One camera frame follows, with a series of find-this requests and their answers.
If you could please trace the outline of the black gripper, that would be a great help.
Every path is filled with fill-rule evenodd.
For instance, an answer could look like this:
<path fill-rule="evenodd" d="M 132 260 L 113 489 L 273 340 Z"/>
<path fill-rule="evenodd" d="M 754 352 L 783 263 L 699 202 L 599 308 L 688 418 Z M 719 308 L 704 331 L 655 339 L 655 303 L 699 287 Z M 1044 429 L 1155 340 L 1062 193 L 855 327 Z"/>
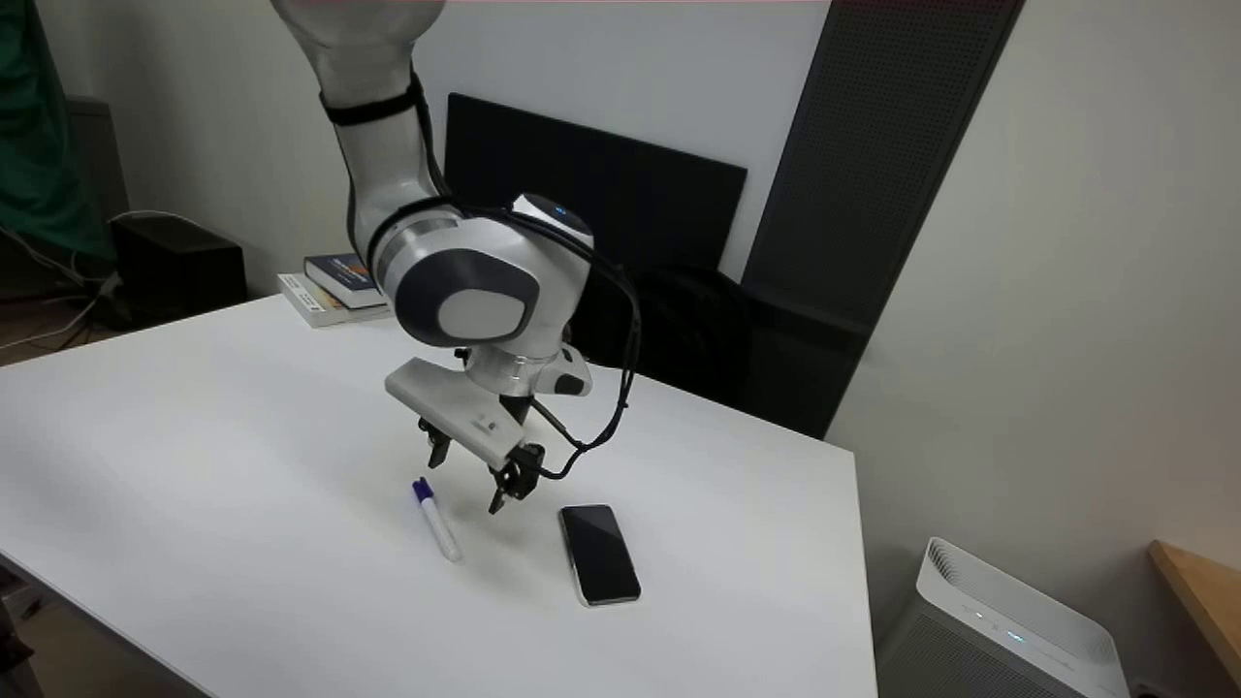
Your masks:
<path fill-rule="evenodd" d="M 462 367 L 470 380 L 501 396 L 501 407 L 524 422 L 538 396 L 586 396 L 593 388 L 589 359 L 573 345 L 559 345 L 553 358 L 520 358 L 496 345 L 462 349 Z M 452 433 L 421 418 L 428 433 L 428 469 L 437 469 L 452 454 Z M 538 485 L 543 447 L 520 442 L 505 464 L 492 473 L 496 494 L 488 511 L 509 502 L 524 502 Z"/>

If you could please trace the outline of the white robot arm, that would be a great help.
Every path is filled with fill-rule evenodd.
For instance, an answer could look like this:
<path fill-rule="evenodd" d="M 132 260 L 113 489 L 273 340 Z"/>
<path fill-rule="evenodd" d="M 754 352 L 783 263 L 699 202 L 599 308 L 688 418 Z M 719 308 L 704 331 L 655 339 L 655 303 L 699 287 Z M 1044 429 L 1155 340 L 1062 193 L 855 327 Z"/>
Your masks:
<path fill-rule="evenodd" d="M 547 198 L 475 215 L 443 181 L 414 43 L 445 0 L 273 0 L 319 76 L 351 175 L 351 244 L 423 345 L 386 388 L 421 415 L 430 462 L 452 447 L 480 456 L 492 509 L 524 502 L 543 447 L 524 411 L 538 390 L 581 396 L 589 367 L 568 327 L 589 278 L 586 226 Z"/>

